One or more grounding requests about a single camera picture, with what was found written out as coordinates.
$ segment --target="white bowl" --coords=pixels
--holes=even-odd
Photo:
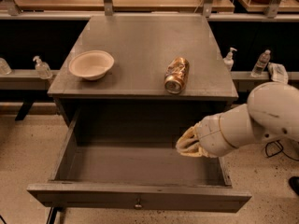
[[[68,65],[70,73],[76,77],[96,80],[105,75],[114,64],[113,57],[102,50],[91,50],[76,56]]]

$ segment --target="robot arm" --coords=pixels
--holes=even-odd
[[[182,155],[221,157],[249,144],[282,137],[299,141],[299,90],[277,82],[256,87],[248,102],[204,117],[177,142]]]

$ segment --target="soda can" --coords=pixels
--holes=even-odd
[[[185,89],[189,74],[189,62],[177,57],[172,61],[166,70],[164,77],[164,86],[170,93],[180,93]]]

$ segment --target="plastic bottle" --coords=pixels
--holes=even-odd
[[[229,71],[232,70],[234,64],[233,51],[236,51],[236,49],[230,48],[230,51],[227,53],[226,57],[223,58],[223,61]]]
[[[34,57],[34,62],[36,62],[36,71],[40,78],[50,79],[52,77],[52,72],[50,71],[49,65],[41,61],[39,56]]]
[[[253,70],[251,72],[252,77],[259,77],[262,74],[262,71],[265,69],[265,67],[268,65],[270,61],[270,53],[271,50],[267,49],[264,53],[262,53],[256,62],[256,64],[253,67]]]
[[[8,75],[9,73],[11,73],[11,69],[7,61],[0,57],[0,74]]]

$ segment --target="floor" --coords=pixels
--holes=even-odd
[[[67,127],[54,107],[33,107],[24,120],[14,119],[15,110],[0,105],[0,215],[7,224],[46,223],[49,208],[26,188],[47,181]],[[286,153],[298,159],[298,144],[282,142]],[[299,175],[298,161],[283,154],[268,159],[262,145],[242,147],[225,159],[233,188],[252,194],[236,214],[69,208],[55,223],[299,223],[299,196],[288,185],[291,176]]]

